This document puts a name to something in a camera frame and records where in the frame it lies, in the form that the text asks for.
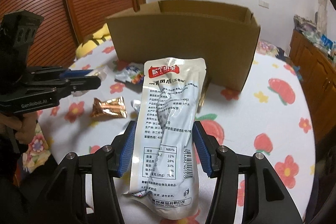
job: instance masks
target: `gold foil wrapper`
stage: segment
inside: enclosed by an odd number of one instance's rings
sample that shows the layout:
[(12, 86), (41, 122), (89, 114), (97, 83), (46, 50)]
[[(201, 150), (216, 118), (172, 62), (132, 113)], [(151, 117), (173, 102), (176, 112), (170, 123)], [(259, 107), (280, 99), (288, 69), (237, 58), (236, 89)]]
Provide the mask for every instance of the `gold foil wrapper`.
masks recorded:
[(199, 102), (198, 102), (197, 113), (199, 113), (201, 111), (201, 107), (203, 106), (204, 99), (205, 99), (205, 94), (206, 94), (206, 92), (208, 90), (208, 87), (210, 85), (210, 81), (211, 81), (211, 79), (210, 79), (210, 77), (208, 77), (208, 73), (206, 72), (204, 82), (203, 82), (202, 91), (201, 91), (201, 96), (200, 96)]
[(105, 102), (95, 98), (93, 101), (92, 113), (90, 117), (112, 116), (116, 118), (126, 118), (127, 111), (125, 107), (124, 98), (122, 96), (107, 100)]

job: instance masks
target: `floral tablecloth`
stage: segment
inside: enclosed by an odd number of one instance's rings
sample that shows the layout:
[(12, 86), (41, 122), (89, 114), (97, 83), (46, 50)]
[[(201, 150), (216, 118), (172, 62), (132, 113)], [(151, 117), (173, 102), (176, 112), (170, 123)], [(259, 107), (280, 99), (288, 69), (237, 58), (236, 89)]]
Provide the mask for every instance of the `floral tablecloth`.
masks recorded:
[[(118, 60), (112, 41), (107, 41), (71, 66), (72, 69), (102, 68), (107, 77), (98, 90), (69, 96), (53, 109), (40, 111), (39, 122), (57, 162), (71, 151), (94, 153), (123, 133), (136, 118), (130, 101), (141, 99), (141, 87), (114, 80), (115, 72), (127, 64)], [(122, 95), (128, 118), (95, 121), (89, 118), (93, 98), (108, 100)], [(196, 120), (220, 144), (245, 155), (263, 152), (291, 194), (301, 216), (308, 204), (314, 177), (315, 143), (310, 114), (300, 82), (292, 67), (281, 60), (256, 53), (241, 93), (210, 84)], [(211, 204), (216, 179), (199, 171), (199, 211), (189, 218), (162, 219), (143, 204), (121, 196), (128, 190), (129, 172), (115, 179), (125, 223), (204, 223)], [(241, 223), (244, 177), (239, 177), (235, 223)], [(90, 195), (88, 204), (92, 203)]]

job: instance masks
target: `person's hand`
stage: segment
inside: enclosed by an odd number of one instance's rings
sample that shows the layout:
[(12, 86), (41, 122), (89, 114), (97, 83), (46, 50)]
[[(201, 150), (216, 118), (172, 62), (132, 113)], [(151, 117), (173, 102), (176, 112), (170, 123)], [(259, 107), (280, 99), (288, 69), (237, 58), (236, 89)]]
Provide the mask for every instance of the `person's hand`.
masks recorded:
[(23, 120), (0, 114), (0, 123), (16, 130), (15, 138), (21, 144), (30, 144), (35, 136), (37, 112), (23, 114)]

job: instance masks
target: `red brand logo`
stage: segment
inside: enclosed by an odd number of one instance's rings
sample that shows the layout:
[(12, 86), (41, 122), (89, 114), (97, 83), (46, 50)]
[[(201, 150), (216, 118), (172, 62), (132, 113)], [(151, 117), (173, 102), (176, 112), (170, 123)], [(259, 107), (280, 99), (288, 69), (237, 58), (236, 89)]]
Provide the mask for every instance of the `red brand logo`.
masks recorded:
[(168, 72), (180, 73), (180, 68), (178, 66), (162, 66), (162, 67), (150, 67), (148, 70), (149, 78), (158, 77), (161, 75), (165, 75)]

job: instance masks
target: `nutrition facts table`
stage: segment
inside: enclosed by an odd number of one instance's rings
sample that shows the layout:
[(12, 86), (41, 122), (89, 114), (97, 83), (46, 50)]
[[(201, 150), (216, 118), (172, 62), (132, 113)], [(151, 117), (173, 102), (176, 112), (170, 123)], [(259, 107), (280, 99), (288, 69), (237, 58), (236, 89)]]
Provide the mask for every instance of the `nutrition facts table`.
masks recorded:
[[(145, 147), (143, 151), (142, 176), (146, 178), (151, 176), (157, 179), (176, 179), (176, 151), (176, 146)], [(161, 163), (160, 170), (156, 170), (158, 161)]]

